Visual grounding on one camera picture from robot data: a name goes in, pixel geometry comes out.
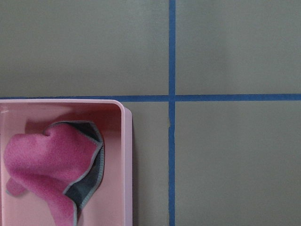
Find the microfiber cloth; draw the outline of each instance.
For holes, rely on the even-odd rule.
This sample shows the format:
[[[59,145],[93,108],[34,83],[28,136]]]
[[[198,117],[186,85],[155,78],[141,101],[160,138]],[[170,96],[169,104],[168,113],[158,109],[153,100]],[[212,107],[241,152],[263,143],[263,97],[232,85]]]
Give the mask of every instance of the microfiber cloth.
[[[47,202],[57,226],[76,226],[102,180],[104,143],[93,122],[61,121],[43,134],[14,135],[4,163],[9,194],[29,190]]]

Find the pink tray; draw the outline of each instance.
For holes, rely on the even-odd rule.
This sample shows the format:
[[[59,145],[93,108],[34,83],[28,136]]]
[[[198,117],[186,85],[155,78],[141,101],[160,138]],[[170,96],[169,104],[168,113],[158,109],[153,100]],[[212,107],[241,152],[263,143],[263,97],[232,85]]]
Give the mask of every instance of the pink tray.
[[[132,114],[115,100],[0,100],[1,226],[55,226],[47,204],[27,192],[6,193],[3,151],[16,133],[41,133],[55,122],[91,120],[103,135],[103,181],[82,211],[78,226],[132,226]]]

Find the gray square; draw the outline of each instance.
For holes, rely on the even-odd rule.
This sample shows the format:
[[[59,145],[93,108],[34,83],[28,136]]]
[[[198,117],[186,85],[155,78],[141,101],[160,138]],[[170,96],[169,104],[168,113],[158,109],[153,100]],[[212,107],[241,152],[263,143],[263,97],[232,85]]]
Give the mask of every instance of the gray square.
[[[301,102],[176,104],[177,226],[301,224]]]
[[[0,96],[168,93],[168,1],[4,0],[0,27]]]
[[[176,4],[178,95],[301,92],[301,1]]]
[[[133,114],[133,225],[168,226],[168,103],[123,103]]]

